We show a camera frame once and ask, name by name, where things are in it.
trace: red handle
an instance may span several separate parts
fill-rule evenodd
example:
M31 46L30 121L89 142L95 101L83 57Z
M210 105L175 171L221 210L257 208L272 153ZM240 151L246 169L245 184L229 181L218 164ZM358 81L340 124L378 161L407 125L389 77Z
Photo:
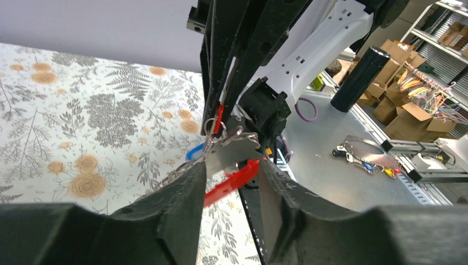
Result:
M228 179L216 185L216 187L205 194L205 202L203 207L208 207L217 202L224 196L230 194L236 189L242 188L258 173L260 160L248 160L247 165L233 174L227 175Z

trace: black tumbler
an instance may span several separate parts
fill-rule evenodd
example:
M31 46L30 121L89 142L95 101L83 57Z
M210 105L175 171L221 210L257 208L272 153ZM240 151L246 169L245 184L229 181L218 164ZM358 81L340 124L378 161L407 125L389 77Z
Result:
M348 112L363 95L391 56L377 47L370 47L349 74L330 103L340 112Z

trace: corrugated metal shutter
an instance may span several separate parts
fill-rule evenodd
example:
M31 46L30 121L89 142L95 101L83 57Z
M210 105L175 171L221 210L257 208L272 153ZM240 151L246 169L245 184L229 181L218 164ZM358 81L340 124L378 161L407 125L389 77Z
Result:
M460 22L464 25L468 25L468 17L464 17L460 14L453 13L452 15L448 16L446 20L443 20L441 25L438 26L433 32L431 32L431 34L439 38L448 29L449 25L455 22ZM468 45L465 45L462 51L464 51L465 49L468 49ZM444 84L448 84L466 67L465 63L451 57L450 55L442 52L438 48L428 43L422 43L422 45L418 49L418 52L421 54L421 56L426 58L427 62L431 66L435 67L434 73L444 82ZM459 101L465 103L468 102L468 75L464 75L457 82L454 89L459 92ZM468 118L467 111L462 109L459 112L464 117ZM455 127L455 130L450 135L459 138L467 133L468 125L458 124Z

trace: blue ring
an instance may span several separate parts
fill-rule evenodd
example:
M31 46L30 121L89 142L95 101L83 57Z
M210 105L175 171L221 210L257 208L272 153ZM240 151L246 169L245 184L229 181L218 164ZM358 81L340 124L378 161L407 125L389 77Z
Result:
M189 161L189 160L192 160L193 159L193 155L200 151L200 150L203 150L203 146L204 146L204 143L201 143L199 146L193 148L192 150L188 151L187 152L187 155L185 156L185 160Z

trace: black cable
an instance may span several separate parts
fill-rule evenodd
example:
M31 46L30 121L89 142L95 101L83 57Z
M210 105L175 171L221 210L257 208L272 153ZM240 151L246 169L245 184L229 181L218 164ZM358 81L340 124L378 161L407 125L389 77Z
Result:
M273 156L273 162L274 162L275 165L276 165L276 162L277 162L277 160L278 160L278 148L276 147L276 137L275 137L275 140L274 140L274 142L273 142L273 149L274 149L274 150L273 150L273 154L274 154L274 156Z

